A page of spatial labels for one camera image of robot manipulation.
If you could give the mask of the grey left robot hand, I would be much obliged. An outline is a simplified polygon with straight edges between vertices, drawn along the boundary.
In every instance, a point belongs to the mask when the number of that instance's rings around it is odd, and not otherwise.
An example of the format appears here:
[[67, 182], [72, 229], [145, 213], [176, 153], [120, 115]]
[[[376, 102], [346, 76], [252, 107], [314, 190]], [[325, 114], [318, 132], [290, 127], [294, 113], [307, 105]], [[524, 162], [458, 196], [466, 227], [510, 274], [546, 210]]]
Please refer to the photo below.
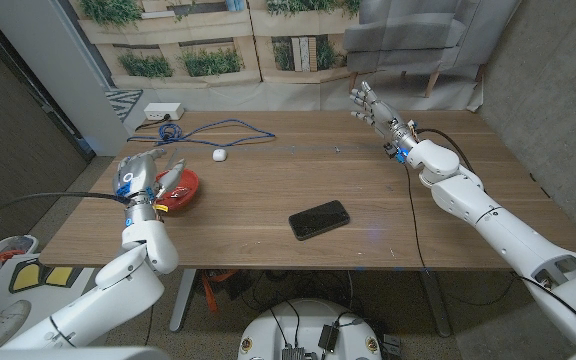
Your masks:
[[155, 160], [164, 154], [164, 149], [157, 148], [125, 157], [120, 161], [113, 177], [113, 190], [117, 196], [128, 199], [125, 209], [126, 227], [156, 220], [155, 202], [178, 185], [186, 161], [179, 160], [164, 175], [157, 178]]

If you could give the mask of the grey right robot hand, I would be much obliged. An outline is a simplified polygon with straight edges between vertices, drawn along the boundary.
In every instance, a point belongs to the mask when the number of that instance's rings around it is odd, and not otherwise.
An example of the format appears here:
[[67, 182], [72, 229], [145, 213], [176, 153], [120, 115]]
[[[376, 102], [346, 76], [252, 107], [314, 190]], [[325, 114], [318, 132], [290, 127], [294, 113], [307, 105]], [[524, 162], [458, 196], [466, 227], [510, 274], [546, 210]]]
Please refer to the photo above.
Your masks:
[[361, 83], [360, 89], [351, 90], [350, 99], [362, 108], [362, 111], [352, 111], [351, 115], [366, 122], [386, 141], [385, 151], [390, 158], [405, 163], [418, 141], [403, 117], [380, 100], [366, 81]]

